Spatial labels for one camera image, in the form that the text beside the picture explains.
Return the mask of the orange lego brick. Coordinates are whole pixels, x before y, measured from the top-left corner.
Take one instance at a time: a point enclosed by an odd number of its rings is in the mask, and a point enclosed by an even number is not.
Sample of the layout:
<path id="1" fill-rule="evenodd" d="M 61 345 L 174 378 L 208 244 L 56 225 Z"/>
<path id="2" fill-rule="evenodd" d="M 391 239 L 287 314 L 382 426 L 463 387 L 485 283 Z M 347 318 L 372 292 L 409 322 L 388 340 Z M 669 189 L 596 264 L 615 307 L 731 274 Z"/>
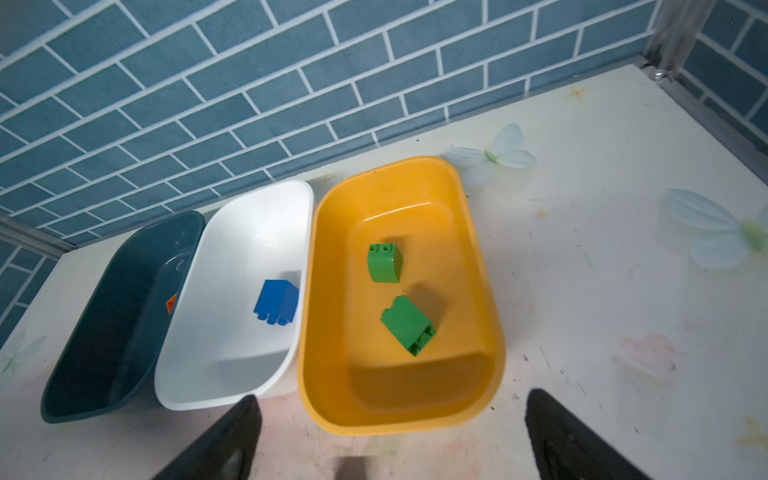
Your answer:
<path id="1" fill-rule="evenodd" d="M 165 303 L 167 313 L 171 315 L 173 313 L 175 303 L 178 299 L 178 294 L 175 293 L 170 299 L 168 299 Z"/>

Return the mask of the green lego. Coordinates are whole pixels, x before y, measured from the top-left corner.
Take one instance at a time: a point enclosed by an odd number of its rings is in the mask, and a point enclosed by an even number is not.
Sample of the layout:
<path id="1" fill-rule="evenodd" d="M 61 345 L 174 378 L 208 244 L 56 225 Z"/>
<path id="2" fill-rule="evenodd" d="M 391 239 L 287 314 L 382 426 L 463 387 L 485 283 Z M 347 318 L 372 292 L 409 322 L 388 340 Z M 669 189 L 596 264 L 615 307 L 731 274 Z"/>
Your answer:
<path id="1" fill-rule="evenodd" d="M 370 244 L 367 266 L 371 280 L 375 283 L 398 283 L 402 271 L 403 257 L 396 244 Z"/>
<path id="2" fill-rule="evenodd" d="M 414 357 L 418 356 L 436 335 L 432 322 L 405 295 L 396 297 L 392 306 L 382 312 L 381 322 Z"/>

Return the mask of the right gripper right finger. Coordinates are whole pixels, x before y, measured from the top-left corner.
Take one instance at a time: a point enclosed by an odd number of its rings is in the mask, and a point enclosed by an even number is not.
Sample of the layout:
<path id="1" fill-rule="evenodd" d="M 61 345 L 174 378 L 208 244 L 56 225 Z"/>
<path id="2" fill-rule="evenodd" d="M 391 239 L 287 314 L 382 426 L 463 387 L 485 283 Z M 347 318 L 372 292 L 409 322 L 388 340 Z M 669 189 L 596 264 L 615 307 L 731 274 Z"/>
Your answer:
<path id="1" fill-rule="evenodd" d="M 525 423 L 542 479 L 647 477 L 543 389 L 529 392 Z"/>

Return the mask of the blue lego long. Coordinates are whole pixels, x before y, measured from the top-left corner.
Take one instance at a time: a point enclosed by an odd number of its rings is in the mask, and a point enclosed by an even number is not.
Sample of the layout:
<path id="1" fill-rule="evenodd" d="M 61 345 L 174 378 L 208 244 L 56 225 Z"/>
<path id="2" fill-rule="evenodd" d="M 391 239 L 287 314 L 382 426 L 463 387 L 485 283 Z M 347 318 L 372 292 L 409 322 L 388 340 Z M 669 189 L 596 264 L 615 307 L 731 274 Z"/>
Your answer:
<path id="1" fill-rule="evenodd" d="M 299 289 L 288 280 L 268 279 L 259 294 L 254 313 L 268 325 L 287 326 L 294 321 Z"/>

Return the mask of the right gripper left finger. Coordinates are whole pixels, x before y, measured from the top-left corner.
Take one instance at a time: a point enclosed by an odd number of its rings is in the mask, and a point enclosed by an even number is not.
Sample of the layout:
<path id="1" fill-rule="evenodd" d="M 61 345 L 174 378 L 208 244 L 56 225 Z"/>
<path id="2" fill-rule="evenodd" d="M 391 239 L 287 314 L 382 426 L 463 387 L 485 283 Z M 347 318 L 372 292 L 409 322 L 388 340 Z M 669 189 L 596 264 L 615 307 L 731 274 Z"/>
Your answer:
<path id="1" fill-rule="evenodd" d="M 248 479 L 261 429 L 257 398 L 247 395 L 154 479 Z"/>

